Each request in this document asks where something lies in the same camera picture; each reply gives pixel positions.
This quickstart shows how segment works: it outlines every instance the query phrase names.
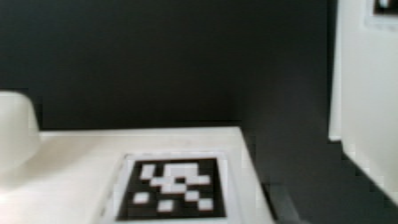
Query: dark gray wall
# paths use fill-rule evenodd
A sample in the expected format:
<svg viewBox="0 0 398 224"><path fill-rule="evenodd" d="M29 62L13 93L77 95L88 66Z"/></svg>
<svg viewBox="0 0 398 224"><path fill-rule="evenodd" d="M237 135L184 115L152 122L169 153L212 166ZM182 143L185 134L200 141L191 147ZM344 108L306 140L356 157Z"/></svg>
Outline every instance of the dark gray wall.
<svg viewBox="0 0 398 224"><path fill-rule="evenodd" d="M240 125L315 224L398 211L328 142L336 0L6 0L0 88L43 129Z"/></svg>

